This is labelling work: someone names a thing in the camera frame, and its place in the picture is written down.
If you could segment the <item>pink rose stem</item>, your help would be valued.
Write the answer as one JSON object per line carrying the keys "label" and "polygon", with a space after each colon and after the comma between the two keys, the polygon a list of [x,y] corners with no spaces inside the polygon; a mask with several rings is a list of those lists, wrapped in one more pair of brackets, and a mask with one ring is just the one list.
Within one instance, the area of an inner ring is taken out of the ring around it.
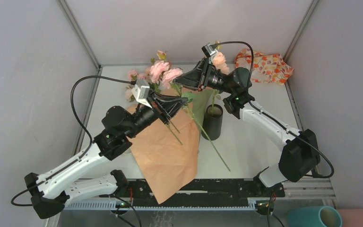
{"label": "pink rose stem", "polygon": [[[157,56],[159,59],[157,61],[154,61],[153,65],[146,70],[146,73],[150,78],[151,84],[155,85],[155,86],[159,86],[159,84],[162,83],[163,87],[167,87],[167,88],[173,87],[176,89],[176,92],[179,95],[182,94],[181,86],[172,84],[172,81],[176,77],[180,76],[183,73],[183,70],[180,68],[171,68],[171,63],[166,60],[166,57],[167,57],[166,52],[162,52],[162,51],[158,50]],[[202,132],[204,132],[206,134],[203,127],[201,125],[199,125],[199,126],[200,126]],[[223,164],[227,168],[227,170],[230,172],[231,171],[230,168],[228,167],[228,165],[226,164],[226,162],[224,161],[222,156],[219,154],[219,152],[216,149],[216,147],[214,146],[212,140],[209,139],[209,141],[210,141],[211,145],[213,146],[213,148],[215,149],[218,156],[220,157],[220,159],[222,160]]]}

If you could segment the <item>peach rose stem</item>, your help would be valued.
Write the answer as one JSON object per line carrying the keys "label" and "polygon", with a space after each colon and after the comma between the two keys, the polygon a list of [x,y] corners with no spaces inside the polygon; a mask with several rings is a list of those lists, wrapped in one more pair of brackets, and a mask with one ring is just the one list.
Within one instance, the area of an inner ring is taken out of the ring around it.
{"label": "peach rose stem", "polygon": [[[230,68],[228,67],[228,65],[226,63],[225,56],[219,51],[220,48],[221,48],[221,45],[217,45],[215,47],[215,49],[218,52],[215,55],[215,57],[213,57],[212,63],[213,63],[213,65],[215,66],[215,68],[217,70],[220,70],[221,73],[227,75],[230,72]],[[217,89],[213,89],[213,93],[212,93],[212,104],[211,104],[211,108],[210,108],[210,112],[209,112],[212,116],[215,116],[215,99],[216,98],[217,99],[220,99],[219,91]]]}

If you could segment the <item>orange wrapping paper sheet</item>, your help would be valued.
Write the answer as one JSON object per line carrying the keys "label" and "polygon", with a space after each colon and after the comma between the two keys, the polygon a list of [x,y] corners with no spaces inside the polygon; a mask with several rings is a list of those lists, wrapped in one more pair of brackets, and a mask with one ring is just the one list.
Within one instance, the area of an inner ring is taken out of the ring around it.
{"label": "orange wrapping paper sheet", "polygon": [[170,125],[156,120],[132,138],[131,152],[156,201],[162,204],[197,175],[199,130],[180,110]]}

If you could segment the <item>pink flower bouquet green wrap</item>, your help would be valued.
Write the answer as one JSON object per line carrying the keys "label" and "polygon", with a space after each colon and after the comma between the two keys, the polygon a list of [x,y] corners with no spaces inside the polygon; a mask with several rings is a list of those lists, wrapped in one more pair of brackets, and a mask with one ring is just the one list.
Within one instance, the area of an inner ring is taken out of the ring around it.
{"label": "pink flower bouquet green wrap", "polygon": [[140,121],[137,123],[138,132],[159,119],[181,143],[172,131],[172,128],[179,131],[172,123],[172,118],[183,108],[188,99],[181,96],[160,94],[153,90],[146,80],[139,78],[130,81],[129,90],[138,104],[133,114]]}

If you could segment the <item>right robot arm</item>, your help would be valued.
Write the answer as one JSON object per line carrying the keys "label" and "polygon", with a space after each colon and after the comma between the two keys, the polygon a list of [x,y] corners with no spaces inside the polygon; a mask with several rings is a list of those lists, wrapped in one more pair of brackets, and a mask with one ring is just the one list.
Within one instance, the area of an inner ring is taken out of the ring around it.
{"label": "right robot arm", "polygon": [[226,75],[216,69],[209,59],[203,58],[191,71],[175,78],[173,83],[194,91],[209,87],[228,93],[229,96],[223,99],[226,111],[255,127],[280,149],[279,162],[254,177],[254,190],[258,196],[268,196],[276,184],[299,181],[319,164],[315,133],[291,127],[266,111],[248,92],[252,83],[247,68],[238,67]]}

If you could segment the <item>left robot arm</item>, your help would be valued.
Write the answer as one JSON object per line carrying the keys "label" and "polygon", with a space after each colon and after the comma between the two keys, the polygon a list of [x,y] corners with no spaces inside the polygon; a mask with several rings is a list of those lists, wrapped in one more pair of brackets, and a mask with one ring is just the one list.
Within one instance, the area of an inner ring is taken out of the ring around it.
{"label": "left robot arm", "polygon": [[113,106],[102,119],[104,130],[94,137],[90,146],[60,166],[44,174],[29,173],[25,183],[31,194],[31,203],[41,219],[55,216],[65,207],[98,195],[125,196],[129,182],[121,170],[90,180],[80,177],[96,167],[110,163],[128,150],[129,141],[156,120],[169,124],[188,98],[167,96],[150,91],[147,105],[139,104],[134,113],[121,106]]}

